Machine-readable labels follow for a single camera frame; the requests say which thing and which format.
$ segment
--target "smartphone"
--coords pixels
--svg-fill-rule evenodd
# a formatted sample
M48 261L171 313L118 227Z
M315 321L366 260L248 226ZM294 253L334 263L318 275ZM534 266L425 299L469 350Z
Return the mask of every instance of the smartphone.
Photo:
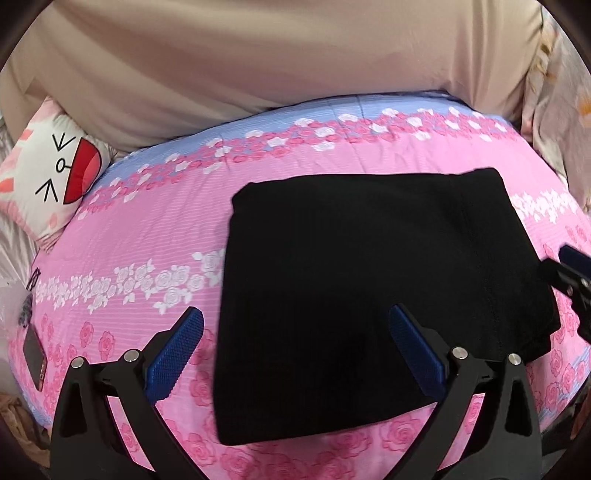
M33 324L30 324L28 327L22 352L25 355L33 383L37 390L41 391L43 389L43 381L45 380L45 371L47 370L47 356L43 351L41 341Z

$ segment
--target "beige shirt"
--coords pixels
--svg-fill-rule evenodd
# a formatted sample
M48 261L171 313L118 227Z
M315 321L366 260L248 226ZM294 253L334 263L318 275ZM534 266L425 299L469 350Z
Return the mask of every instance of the beige shirt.
M446 89L520 117L535 0L63 0L0 76L18 138L46 94L131 151L269 108Z

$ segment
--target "black fabric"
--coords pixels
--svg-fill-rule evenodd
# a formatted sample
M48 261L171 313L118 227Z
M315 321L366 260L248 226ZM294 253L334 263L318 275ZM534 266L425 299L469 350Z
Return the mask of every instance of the black fabric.
M388 333L393 304L481 358L530 361L560 327L494 169L251 183L233 208L213 387L226 445L432 402Z

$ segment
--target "metal screw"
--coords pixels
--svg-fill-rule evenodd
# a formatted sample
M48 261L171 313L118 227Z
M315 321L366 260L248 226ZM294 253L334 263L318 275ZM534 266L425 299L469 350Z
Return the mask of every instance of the metal screw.
M137 350L127 350L123 354L123 358L126 362L135 362L139 358L139 352Z
M468 358L468 350L462 348L461 346L457 346L452 350L452 355L458 360L464 360Z
M521 363L521 357L517 355L517 353L510 353L509 362L511 362L513 365L519 365Z
M84 365L84 357L77 356L74 360L72 360L70 365L72 368L80 368L82 365Z

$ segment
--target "pink floral bedsheet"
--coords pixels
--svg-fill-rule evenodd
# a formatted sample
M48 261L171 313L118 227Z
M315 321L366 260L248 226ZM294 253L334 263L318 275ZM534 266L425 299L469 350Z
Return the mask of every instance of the pink floral bedsheet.
M203 339L170 398L157 408L213 480L381 480L434 406L348 432L238 447L221 445L212 410L222 265L230 199L250 181L323 173L459 173L495 167L539 256L563 243L591 252L591 227L528 144L497 118L449 99L369 96L312 102L235 122L130 155L81 205L50 255L40 255L33 324L49 366L35 390L10 343L12 367L37 417L51 424L61 383L77 355L111 361L168 329L187 305L204 313ZM552 351L527 367L541 427L589 375L589 345L557 294L561 329ZM475 397L445 465L473 429ZM132 457L149 465L118 402L115 418Z

